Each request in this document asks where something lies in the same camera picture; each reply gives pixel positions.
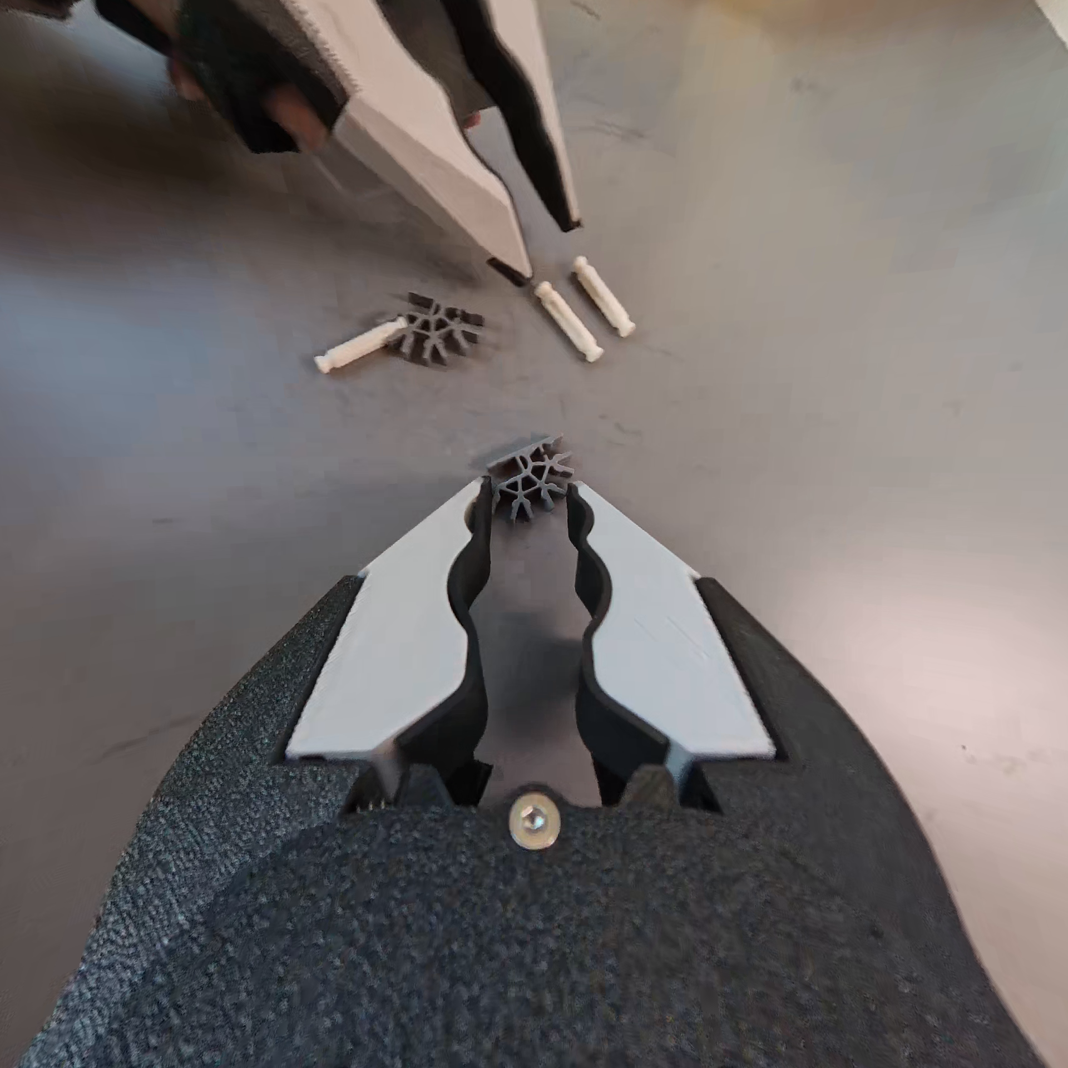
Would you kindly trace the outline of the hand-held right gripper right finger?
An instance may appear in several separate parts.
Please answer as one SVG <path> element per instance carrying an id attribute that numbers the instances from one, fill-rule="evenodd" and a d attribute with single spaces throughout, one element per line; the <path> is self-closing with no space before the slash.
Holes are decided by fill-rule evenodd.
<path id="1" fill-rule="evenodd" d="M 585 483 L 567 491 L 582 637 L 576 722 L 604 807 L 641 768 L 675 798 L 716 808 L 709 763 L 771 763 L 769 728 L 701 594 L 701 576 Z"/>

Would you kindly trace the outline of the grey half-round connector piece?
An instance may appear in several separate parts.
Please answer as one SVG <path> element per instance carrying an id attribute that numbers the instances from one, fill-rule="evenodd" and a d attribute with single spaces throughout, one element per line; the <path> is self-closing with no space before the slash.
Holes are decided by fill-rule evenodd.
<path id="1" fill-rule="evenodd" d="M 404 327 L 384 348 L 421 365 L 447 366 L 453 355 L 470 357 L 486 326 L 483 315 L 409 290 Z"/>

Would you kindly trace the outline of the grey desk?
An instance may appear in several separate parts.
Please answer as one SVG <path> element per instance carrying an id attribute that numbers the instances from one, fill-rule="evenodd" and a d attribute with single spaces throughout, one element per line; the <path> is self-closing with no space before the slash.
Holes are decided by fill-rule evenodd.
<path id="1" fill-rule="evenodd" d="M 248 154 L 88 3 L 2 15 L 2 1066 L 226 692 L 551 434 L 854 718 L 1066 1066 L 1066 48 L 1034 2 L 541 26 L 583 227 L 498 114 L 473 140 L 593 364 L 356 169 Z M 315 367 L 409 290 L 485 317 L 470 357 Z"/>

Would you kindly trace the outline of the person's left hand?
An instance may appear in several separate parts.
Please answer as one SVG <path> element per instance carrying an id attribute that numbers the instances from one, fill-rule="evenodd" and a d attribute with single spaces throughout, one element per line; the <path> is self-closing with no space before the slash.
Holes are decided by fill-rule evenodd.
<path id="1" fill-rule="evenodd" d="M 329 127 L 297 87 L 274 87 L 263 98 L 263 107 L 299 152 L 315 153 L 327 143 Z"/>

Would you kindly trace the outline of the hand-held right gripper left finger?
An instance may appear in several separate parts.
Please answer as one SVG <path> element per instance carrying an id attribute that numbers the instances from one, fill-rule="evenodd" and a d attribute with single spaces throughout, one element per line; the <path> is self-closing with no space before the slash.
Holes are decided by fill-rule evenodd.
<path id="1" fill-rule="evenodd" d="M 471 608 L 490 577 L 491 487 L 476 478 L 355 576 L 354 600 L 307 689 L 285 759 L 366 763 L 388 798 L 417 765 L 475 807 L 488 697 Z"/>

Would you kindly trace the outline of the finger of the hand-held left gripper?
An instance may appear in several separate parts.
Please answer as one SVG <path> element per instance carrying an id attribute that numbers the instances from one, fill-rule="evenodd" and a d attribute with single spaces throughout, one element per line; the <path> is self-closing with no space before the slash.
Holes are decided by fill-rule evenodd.
<path id="1" fill-rule="evenodd" d="M 533 268 L 514 200 L 480 158 L 447 93 L 412 58 L 377 2 L 296 3 L 296 20 L 344 87 L 332 135 L 439 225 L 468 238 L 500 274 Z"/>
<path id="2" fill-rule="evenodd" d="M 519 164 L 557 227 L 581 226 L 552 73 L 534 1 L 446 1 L 464 62 L 500 111 Z"/>

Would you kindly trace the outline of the short white rod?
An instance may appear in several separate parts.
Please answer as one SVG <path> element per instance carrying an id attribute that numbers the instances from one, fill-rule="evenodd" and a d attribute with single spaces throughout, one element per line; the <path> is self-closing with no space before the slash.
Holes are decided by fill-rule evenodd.
<path id="1" fill-rule="evenodd" d="M 597 362 L 604 349 L 553 285 L 543 280 L 534 286 L 533 294 L 582 359 L 587 363 Z"/>
<path id="2" fill-rule="evenodd" d="M 571 270 L 580 287 L 615 333 L 621 339 L 631 337 L 635 331 L 635 324 L 625 307 L 622 305 L 621 300 L 607 286 L 599 271 L 583 255 L 575 257 Z"/>
<path id="3" fill-rule="evenodd" d="M 315 367 L 323 374 L 348 367 L 368 354 L 378 354 L 405 333 L 408 318 L 405 315 L 376 325 L 354 339 L 329 348 L 325 354 L 314 356 Z"/>

